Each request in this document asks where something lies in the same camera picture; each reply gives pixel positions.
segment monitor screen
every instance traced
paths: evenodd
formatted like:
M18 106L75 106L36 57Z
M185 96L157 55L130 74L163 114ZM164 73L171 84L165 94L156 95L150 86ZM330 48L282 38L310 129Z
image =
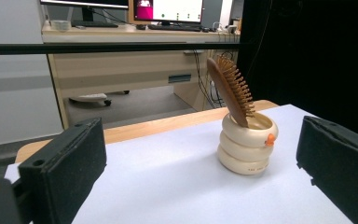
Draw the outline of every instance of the monitor screen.
M105 7L125 10L129 8L129 0L40 0L40 3L68 7Z
M202 0L131 0L136 21L201 23Z

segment brush head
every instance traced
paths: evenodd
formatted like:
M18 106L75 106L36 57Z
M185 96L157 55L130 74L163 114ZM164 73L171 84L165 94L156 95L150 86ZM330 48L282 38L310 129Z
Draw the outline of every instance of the brush head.
M252 94L237 65L224 56L207 60L212 80L225 100L232 118L242 127L248 127L247 117L254 116Z

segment wooden desk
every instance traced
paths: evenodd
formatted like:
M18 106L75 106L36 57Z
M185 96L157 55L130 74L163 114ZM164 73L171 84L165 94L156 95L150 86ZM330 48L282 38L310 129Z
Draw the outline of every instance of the wooden desk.
M255 101L254 105L255 110L257 111L277 106L276 104L266 100ZM163 133L174 129L184 128L191 125L197 125L213 120L222 119L227 113L227 108L223 107L167 119L157 119L123 127L106 129L103 131L104 140L106 144L111 144L115 142L129 140L132 138L147 136L150 134ZM49 141L51 140L35 142L20 148L15 162L17 163L25 161L34 153L36 153L37 150L45 146Z
M44 43L112 43L112 42L239 42L239 35L136 30L131 25L118 28L71 28L66 32L42 30ZM69 126L64 98L101 92L130 91L173 85L174 93L197 111L207 101L200 90L199 79L208 85L206 59L215 50L205 50L196 60L193 51L107 52L50 54L48 61L62 116L63 128ZM173 77L186 77L172 81Z

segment black metal bar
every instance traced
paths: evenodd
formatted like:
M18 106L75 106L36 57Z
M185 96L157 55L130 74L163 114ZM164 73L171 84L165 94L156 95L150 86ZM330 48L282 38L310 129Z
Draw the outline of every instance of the black metal bar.
M243 49L241 43L68 43L0 44L0 55L61 54L184 49Z

